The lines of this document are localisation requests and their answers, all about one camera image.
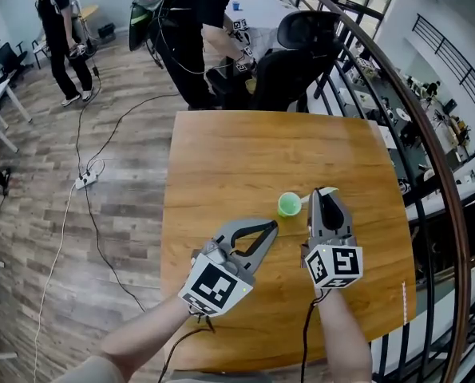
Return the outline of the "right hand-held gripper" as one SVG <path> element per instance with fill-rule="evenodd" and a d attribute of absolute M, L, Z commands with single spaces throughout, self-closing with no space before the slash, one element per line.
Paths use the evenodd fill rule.
<path fill-rule="evenodd" d="M 303 265 L 316 289 L 343 289 L 363 276 L 363 252 L 352 234 L 352 217 L 339 190 L 315 193 L 308 202 L 310 238 Z M 326 236 L 343 236 L 323 239 Z"/>

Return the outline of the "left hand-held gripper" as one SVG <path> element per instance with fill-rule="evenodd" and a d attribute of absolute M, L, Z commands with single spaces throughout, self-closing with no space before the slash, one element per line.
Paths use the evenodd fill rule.
<path fill-rule="evenodd" d="M 235 245 L 237 239 L 261 232 L 245 251 L 230 256 L 218 243 Z M 255 284 L 256 272 L 278 234 L 278 224 L 270 219 L 237 219 L 225 223 L 204 248 L 192 258 L 187 280 L 178 292 L 193 314 L 218 317 L 226 314 Z"/>

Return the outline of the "green cup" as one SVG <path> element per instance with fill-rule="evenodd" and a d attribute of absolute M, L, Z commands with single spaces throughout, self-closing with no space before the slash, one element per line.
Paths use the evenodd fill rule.
<path fill-rule="evenodd" d="M 302 200 L 294 192 L 285 192 L 278 199 L 278 214 L 281 217 L 292 217 L 300 213 Z"/>

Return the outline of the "person's left forearm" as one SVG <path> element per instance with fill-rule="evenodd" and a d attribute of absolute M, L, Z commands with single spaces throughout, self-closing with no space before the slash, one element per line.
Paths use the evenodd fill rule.
<path fill-rule="evenodd" d="M 151 360 L 190 317 L 186 301 L 173 295 L 108 334 L 100 352 L 125 381 Z"/>

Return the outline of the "person's right forearm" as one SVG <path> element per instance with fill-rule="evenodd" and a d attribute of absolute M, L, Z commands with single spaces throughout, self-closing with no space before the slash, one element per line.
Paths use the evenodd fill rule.
<path fill-rule="evenodd" d="M 317 304 L 334 383 L 371 383 L 372 355 L 355 316 L 338 289 L 321 290 Z"/>

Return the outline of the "wooden table with white legs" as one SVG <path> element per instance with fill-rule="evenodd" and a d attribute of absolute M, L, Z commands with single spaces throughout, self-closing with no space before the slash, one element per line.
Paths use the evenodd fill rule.
<path fill-rule="evenodd" d="M 350 210 L 364 253 L 364 275 L 344 296 L 368 340 L 416 315 L 409 226 L 390 154 L 375 123 L 306 113 L 200 111 L 176 115 L 169 154 L 161 240 L 161 290 L 177 292 L 192 251 L 227 222 L 277 219 L 278 236 L 256 272 L 254 289 L 213 332 L 189 320 L 166 345 L 172 369 L 244 372 L 275 369 L 324 355 L 314 297 L 300 265 L 307 216 L 279 218 L 284 192 L 329 186 Z"/>

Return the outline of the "wooden handrail black railing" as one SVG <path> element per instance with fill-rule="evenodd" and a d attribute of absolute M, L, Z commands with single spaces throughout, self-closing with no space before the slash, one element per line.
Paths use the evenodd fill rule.
<path fill-rule="evenodd" d="M 443 150 L 435 132 L 414 96 L 402 85 L 386 55 L 372 42 L 359 26 L 331 0 L 287 0 L 296 8 L 312 12 L 328 10 L 339 16 L 338 40 L 342 55 L 353 65 L 358 63 L 346 44 L 348 37 L 357 38 L 380 70 L 386 75 L 399 100 L 406 106 L 414 122 L 435 175 L 423 184 L 417 184 L 414 170 L 407 159 L 407 147 L 401 142 L 386 107 L 379 98 L 370 78 L 363 76 L 372 101 L 393 136 L 398 157 L 404 168 L 410 190 L 403 196 L 406 207 L 413 207 L 414 222 L 418 228 L 414 238 L 422 252 L 422 285 L 426 289 L 426 310 L 412 321 L 405 320 L 401 327 L 374 340 L 374 383 L 475 383 L 475 267 L 469 257 L 469 242 L 462 199 L 457 185 L 445 162 Z M 453 259 L 453 290 L 440 301 L 435 299 L 435 264 L 430 244 L 428 218 L 432 217 L 422 200 L 437 191 L 442 208 L 437 214 L 447 221 L 446 232 L 451 238 L 449 254 Z"/>

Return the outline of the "black office chair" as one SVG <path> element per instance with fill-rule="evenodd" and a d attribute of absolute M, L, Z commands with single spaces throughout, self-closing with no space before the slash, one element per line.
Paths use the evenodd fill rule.
<path fill-rule="evenodd" d="M 280 23 L 277 33 L 281 50 L 262 57 L 254 70 L 210 69 L 207 79 L 222 108 L 284 112 L 305 95 L 308 87 L 329 73 L 342 43 L 336 30 L 340 15 L 329 11 L 296 11 Z M 255 77 L 250 94 L 245 81 Z"/>

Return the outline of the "white power strip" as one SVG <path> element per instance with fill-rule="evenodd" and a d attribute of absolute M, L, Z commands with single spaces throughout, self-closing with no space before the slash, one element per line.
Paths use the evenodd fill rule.
<path fill-rule="evenodd" d="M 74 187 L 77 190 L 86 188 L 87 186 L 96 183 L 98 180 L 98 174 L 95 172 L 85 172 L 81 176 L 77 177 L 74 182 Z"/>

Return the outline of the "black balcony railing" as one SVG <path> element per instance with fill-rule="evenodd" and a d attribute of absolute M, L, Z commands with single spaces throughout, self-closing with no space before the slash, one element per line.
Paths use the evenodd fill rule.
<path fill-rule="evenodd" d="M 417 14 L 412 31 L 442 60 L 475 105 L 475 68 L 435 26 L 420 14 Z"/>

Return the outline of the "round table with white cloth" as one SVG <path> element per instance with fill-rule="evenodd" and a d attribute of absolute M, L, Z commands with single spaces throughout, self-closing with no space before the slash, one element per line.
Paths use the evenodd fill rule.
<path fill-rule="evenodd" d="M 239 3 L 239 10 L 232 3 Z M 237 46 L 259 61 L 270 50 L 279 50 L 277 33 L 281 21 L 298 9 L 280 0 L 230 0 L 224 26 Z"/>

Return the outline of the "dark oval hanging panel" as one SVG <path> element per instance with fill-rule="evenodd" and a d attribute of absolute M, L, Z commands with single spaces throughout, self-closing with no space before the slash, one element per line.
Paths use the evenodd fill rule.
<path fill-rule="evenodd" d="M 157 0 L 134 0 L 129 19 L 129 50 L 138 50 L 148 38 L 148 28 L 156 10 Z"/>

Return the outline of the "black bag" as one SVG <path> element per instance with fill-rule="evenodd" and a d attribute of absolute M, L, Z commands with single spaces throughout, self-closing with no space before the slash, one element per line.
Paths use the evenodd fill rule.
<path fill-rule="evenodd" d="M 111 22 L 97 29 L 99 41 L 101 44 L 107 44 L 116 39 L 116 26 Z"/>

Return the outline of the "grey chair white seat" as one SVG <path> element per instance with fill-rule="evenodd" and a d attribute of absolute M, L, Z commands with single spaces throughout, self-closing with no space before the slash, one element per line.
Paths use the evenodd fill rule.
<path fill-rule="evenodd" d="M 39 69 L 41 69 L 42 64 L 38 58 L 38 54 L 41 53 L 46 59 L 49 59 L 49 47 L 47 45 L 46 36 L 42 35 L 38 39 L 34 39 L 31 45 L 37 66 Z"/>

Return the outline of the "small black chair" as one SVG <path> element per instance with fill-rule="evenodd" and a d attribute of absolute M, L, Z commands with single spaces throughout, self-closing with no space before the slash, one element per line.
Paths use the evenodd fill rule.
<path fill-rule="evenodd" d="M 25 69 L 23 62 L 27 54 L 27 51 L 21 49 L 20 53 L 15 53 L 9 42 L 0 45 L 0 73 L 9 79 L 17 77 Z"/>

